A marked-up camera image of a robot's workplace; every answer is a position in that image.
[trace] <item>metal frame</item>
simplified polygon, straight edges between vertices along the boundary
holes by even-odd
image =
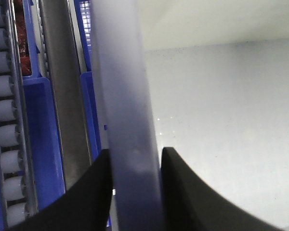
[[[94,90],[99,122],[107,118],[119,229],[162,231],[158,150],[137,4],[91,0],[91,6]]]
[[[26,203],[30,216],[38,211],[37,193],[34,181],[32,155],[29,140],[29,128],[26,116],[26,102],[23,89],[23,77],[20,69],[19,50],[16,34],[13,0],[8,1],[7,6],[7,30],[10,35],[10,55],[12,60],[11,73],[14,79],[14,97],[17,108],[17,125],[20,133],[19,150],[22,153],[25,168],[25,183],[27,187]]]
[[[79,61],[68,1],[39,0],[39,7],[69,189],[92,163]]]

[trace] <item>roller conveyor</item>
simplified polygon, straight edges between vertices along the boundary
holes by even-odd
[[[15,5],[19,2],[22,2],[24,8],[26,56],[30,58],[29,65],[23,62],[23,58],[27,57],[23,57],[18,50],[23,47],[24,39],[22,25],[17,22],[17,17],[22,18],[19,5]],[[62,107],[56,105],[55,108],[55,103],[63,102],[64,98],[54,98],[53,90],[56,88],[52,86],[52,82],[59,83],[62,79],[56,80],[58,77],[54,74],[49,76],[48,68],[48,78],[41,75],[43,71],[39,69],[39,50],[35,41],[39,31],[34,32],[32,19],[32,8],[36,5],[32,4],[29,0],[0,1],[0,231],[24,221],[53,203],[65,193],[66,187],[79,179],[92,160],[90,144],[87,143],[86,123],[83,121],[84,111],[76,112],[79,119],[73,133],[70,130],[66,132],[66,129],[70,129],[70,123],[64,126],[62,121],[68,119],[68,116],[70,118],[67,121],[71,121],[73,114],[66,113],[65,110],[63,117],[58,116],[58,110],[62,110]],[[41,30],[40,33],[43,38],[40,50],[45,51],[44,32]],[[48,65],[46,53],[43,56],[44,64]],[[75,57],[71,59],[72,63],[76,63]],[[32,70],[29,76],[24,74],[24,67]],[[76,83],[74,90],[77,91],[72,90],[71,97],[74,106],[79,108],[82,107],[80,83],[78,86],[79,80],[73,78],[79,77],[80,73],[75,73],[76,75],[70,73],[70,77],[65,76],[65,81],[69,84],[66,78],[70,78],[70,82]],[[59,91],[68,95],[64,93],[65,88],[61,87]],[[71,111],[75,109],[73,103],[69,104]],[[79,126],[83,127],[81,131],[77,129]],[[73,137],[76,144],[66,142]],[[84,141],[84,158],[78,156],[73,161],[80,145],[77,140]],[[96,157],[98,150],[95,142],[92,150]],[[68,146],[75,146],[75,151],[71,152]],[[70,158],[67,154],[61,155],[66,152],[71,153]],[[70,168],[66,169],[65,177],[64,163]],[[79,169],[78,174],[72,171],[76,167]]]
[[[38,211],[12,1],[0,1],[0,191],[4,227]]]

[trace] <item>red meat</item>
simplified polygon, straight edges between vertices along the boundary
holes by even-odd
[[[23,11],[23,0],[14,0],[15,12]]]
[[[22,12],[16,13],[16,28],[20,57],[28,55],[27,52],[27,31],[25,18]]]
[[[31,75],[31,62],[30,57],[20,57],[21,63],[21,72],[23,76],[30,76]]]

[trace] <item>blue plastic crate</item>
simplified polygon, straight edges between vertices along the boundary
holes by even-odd
[[[32,74],[30,76],[24,77],[24,79],[41,77],[40,70],[39,70],[39,57],[38,57],[39,51],[36,46],[32,12],[31,12],[32,5],[33,5],[32,0],[23,0],[24,16],[25,16],[26,31],[27,31],[27,42],[28,42],[30,62],[31,62],[31,71],[32,71]]]
[[[24,80],[26,110],[39,209],[65,193],[53,93],[45,77]]]
[[[90,1],[74,0],[74,4],[87,71],[91,71]]]
[[[80,76],[80,83],[87,118],[91,151],[93,159],[95,160],[101,151],[101,139],[97,120],[92,73],[91,72],[83,73]]]

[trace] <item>blue bin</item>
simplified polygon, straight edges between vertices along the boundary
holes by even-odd
[[[65,193],[53,93],[45,77],[24,80],[32,161],[39,209]]]
[[[32,5],[33,5],[33,2],[31,0],[23,0],[24,16],[25,16],[26,31],[27,31],[27,41],[28,41],[28,48],[29,48],[29,55],[30,55],[30,62],[31,62],[31,71],[32,71],[32,75],[26,76],[24,77],[24,79],[41,77],[40,71],[39,71],[39,57],[38,57],[39,51],[36,46],[32,12],[31,12]]]
[[[87,71],[91,71],[91,51],[92,44],[90,39],[91,17],[90,1],[74,0],[77,22],[80,32],[83,54],[86,62]]]
[[[93,79],[91,72],[85,72],[80,76],[83,102],[87,118],[91,152],[95,160],[101,151],[101,139],[98,127]]]

